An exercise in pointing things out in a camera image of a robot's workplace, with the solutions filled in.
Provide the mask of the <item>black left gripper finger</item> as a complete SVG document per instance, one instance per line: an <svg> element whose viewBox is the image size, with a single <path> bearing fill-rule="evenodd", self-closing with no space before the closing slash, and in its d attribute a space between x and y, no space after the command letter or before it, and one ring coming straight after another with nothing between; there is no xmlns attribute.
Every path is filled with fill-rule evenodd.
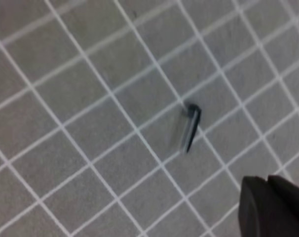
<svg viewBox="0 0 299 237"><path fill-rule="evenodd" d="M245 176L238 222L243 237L299 237L299 187L278 175Z"/></svg>

